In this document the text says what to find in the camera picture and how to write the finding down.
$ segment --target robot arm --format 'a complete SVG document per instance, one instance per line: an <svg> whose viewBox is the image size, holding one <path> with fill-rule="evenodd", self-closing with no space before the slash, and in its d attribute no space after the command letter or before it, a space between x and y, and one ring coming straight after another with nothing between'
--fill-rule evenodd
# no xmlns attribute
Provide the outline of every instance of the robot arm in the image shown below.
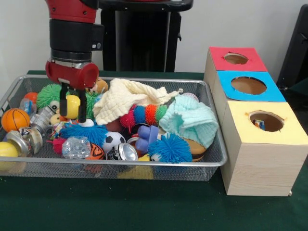
<svg viewBox="0 0 308 231"><path fill-rule="evenodd" d="M60 83L60 114L66 116L68 89L78 92L79 121L86 121L85 88L92 88L99 76L91 62L92 51L103 49L104 27L96 25L98 0L46 0L50 13L51 58L46 63L48 78Z"/></svg>

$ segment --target purple toy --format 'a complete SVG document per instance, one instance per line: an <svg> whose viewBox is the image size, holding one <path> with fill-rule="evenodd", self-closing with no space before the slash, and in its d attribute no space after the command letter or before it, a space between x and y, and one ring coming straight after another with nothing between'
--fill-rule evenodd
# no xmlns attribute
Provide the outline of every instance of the purple toy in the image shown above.
<svg viewBox="0 0 308 231"><path fill-rule="evenodd" d="M135 148L142 154L148 153L149 145L156 142L158 136L158 127L141 126L138 129L138 139L135 143Z"/></svg>

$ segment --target stacked wooden boxes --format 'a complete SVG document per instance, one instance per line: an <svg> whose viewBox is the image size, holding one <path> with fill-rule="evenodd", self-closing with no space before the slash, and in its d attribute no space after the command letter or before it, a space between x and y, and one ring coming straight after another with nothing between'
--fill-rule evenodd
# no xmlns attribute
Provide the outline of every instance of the stacked wooden boxes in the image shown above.
<svg viewBox="0 0 308 231"><path fill-rule="evenodd" d="M308 136L254 48L208 51L210 85L228 151L227 195L287 196L308 154Z"/></svg>

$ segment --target light blue knitted hat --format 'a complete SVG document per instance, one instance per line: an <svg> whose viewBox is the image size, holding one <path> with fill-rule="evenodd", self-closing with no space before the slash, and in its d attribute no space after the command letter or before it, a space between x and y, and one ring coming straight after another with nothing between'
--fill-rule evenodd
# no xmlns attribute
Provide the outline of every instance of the light blue knitted hat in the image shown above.
<svg viewBox="0 0 308 231"><path fill-rule="evenodd" d="M179 95L159 121L167 132L193 140L208 148L215 137L218 123L211 108L195 99Z"/></svg>

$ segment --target caterpillar toy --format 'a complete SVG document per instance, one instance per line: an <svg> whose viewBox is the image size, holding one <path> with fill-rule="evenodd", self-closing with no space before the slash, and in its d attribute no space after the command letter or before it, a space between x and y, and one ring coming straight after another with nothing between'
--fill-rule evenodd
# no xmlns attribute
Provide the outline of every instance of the caterpillar toy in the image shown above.
<svg viewBox="0 0 308 231"><path fill-rule="evenodd" d="M120 123L129 132L136 124L158 125L167 109L166 105L150 104L146 107L134 105L126 115L120 117Z"/></svg>

